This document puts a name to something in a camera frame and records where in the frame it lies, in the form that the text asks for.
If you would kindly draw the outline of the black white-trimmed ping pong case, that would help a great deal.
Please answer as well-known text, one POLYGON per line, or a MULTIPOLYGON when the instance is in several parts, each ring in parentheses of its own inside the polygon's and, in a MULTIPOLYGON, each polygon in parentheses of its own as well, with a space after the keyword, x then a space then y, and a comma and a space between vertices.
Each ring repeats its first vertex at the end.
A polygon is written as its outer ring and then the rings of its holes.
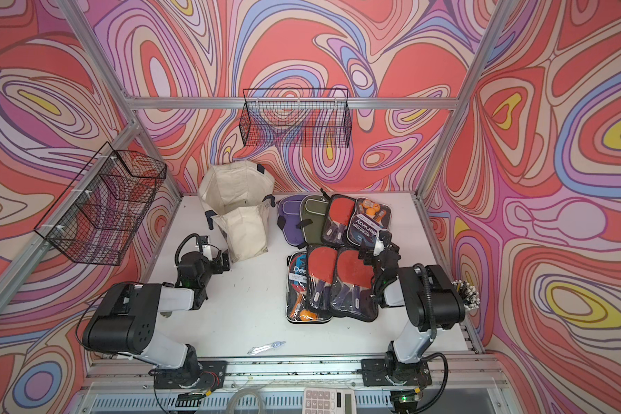
POLYGON ((345 237, 357 248, 373 248, 381 230, 388 230, 392 219, 389 205, 370 198, 357 198, 345 237))

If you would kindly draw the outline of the clear red paddle case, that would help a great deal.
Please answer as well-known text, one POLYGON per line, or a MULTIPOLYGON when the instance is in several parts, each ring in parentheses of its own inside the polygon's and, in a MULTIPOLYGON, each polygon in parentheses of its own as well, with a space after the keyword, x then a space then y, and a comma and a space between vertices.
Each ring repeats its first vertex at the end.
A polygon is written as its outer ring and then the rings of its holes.
POLYGON ((340 248, 329 296, 329 313, 333 317, 374 322, 379 316, 379 305, 373 296, 373 281, 374 268, 359 258, 359 251, 340 248))

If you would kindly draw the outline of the clear red ping pong case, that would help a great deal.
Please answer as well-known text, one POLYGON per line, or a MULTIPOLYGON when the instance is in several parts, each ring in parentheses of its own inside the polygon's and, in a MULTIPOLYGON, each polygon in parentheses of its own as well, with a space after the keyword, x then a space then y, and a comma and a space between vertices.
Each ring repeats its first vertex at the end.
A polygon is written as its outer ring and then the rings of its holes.
POLYGON ((339 248, 345 244, 344 238, 349 221, 355 210, 355 199, 341 194, 334 194, 329 200, 321 242, 339 248))

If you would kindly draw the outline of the cream canvas tote bag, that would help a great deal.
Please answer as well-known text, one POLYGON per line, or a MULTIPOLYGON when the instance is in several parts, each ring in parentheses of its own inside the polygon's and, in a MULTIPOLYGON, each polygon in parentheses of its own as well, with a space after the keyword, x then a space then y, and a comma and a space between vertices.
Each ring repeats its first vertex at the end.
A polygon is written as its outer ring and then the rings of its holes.
POLYGON ((220 230, 233 262, 267 252, 274 184, 274 176, 264 165, 250 160, 212 166, 203 177, 198 197, 208 226, 220 230))

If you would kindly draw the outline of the purple ping pong paddle case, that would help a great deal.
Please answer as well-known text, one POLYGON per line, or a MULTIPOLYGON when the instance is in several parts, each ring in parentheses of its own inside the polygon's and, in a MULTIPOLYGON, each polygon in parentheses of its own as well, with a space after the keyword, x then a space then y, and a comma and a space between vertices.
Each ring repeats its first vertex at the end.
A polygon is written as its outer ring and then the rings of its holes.
POLYGON ((281 230, 286 242, 296 248, 306 245, 302 229, 298 228, 301 222, 300 208, 305 195, 293 195, 283 198, 278 203, 277 226, 281 230))

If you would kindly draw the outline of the clear Deerway ping pong set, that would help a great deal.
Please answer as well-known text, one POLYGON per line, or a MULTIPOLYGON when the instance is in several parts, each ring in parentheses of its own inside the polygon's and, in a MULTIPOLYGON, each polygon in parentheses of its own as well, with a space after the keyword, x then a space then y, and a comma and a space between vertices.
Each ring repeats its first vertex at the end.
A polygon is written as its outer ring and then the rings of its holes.
POLYGON ((307 254, 298 251, 286 258, 286 319, 291 324, 327 324, 332 317, 307 304, 307 254))

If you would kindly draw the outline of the olive ping pong paddle case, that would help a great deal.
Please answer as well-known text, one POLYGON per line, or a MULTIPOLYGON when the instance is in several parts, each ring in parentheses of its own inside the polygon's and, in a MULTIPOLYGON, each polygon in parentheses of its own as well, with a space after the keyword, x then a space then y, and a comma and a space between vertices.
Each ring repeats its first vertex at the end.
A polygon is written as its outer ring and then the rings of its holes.
POLYGON ((309 195, 301 202, 298 228, 307 245, 322 244, 324 223, 329 201, 322 195, 309 195))

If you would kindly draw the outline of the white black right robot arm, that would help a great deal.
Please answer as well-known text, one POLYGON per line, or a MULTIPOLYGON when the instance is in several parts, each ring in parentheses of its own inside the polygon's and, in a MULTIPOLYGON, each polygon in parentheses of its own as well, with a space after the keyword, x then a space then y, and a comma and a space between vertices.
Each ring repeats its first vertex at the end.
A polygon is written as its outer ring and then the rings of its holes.
POLYGON ((460 324, 466 306, 439 265, 401 267, 400 247, 388 230, 378 232, 372 253, 372 298, 382 308, 404 307, 407 322, 384 358, 384 378, 403 386, 417 379, 428 362, 438 357, 427 351, 438 336, 460 324))

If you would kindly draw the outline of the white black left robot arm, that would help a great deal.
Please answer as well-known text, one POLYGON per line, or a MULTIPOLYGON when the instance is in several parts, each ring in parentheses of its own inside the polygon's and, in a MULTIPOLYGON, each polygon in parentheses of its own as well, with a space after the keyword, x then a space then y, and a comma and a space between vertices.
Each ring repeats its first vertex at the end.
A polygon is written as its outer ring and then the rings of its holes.
POLYGON ((196 312, 208 300, 214 275, 230 270, 227 250, 192 233, 174 254, 174 283, 122 282, 112 286, 84 328, 83 348, 120 355, 152 366, 154 389, 198 389, 209 394, 224 384, 226 362, 202 363, 191 344, 174 341, 156 327, 159 317, 175 312, 196 312))

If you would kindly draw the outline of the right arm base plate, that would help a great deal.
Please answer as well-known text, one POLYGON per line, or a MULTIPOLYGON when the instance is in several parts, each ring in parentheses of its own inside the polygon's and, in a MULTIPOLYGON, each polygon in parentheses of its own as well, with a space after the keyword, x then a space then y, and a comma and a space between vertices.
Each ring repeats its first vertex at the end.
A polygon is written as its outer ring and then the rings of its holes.
POLYGON ((418 386, 426 388, 433 383, 431 371, 424 362, 404 364, 385 358, 362 359, 364 386, 418 386))

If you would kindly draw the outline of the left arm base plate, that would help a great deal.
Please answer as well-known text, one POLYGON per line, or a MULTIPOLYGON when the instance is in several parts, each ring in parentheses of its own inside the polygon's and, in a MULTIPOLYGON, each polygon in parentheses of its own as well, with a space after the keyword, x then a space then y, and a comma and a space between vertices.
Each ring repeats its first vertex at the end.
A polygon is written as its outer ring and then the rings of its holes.
POLYGON ((197 361, 196 366, 177 369, 152 368, 148 374, 154 378, 157 390, 214 391, 223 387, 227 367, 227 361, 197 361))

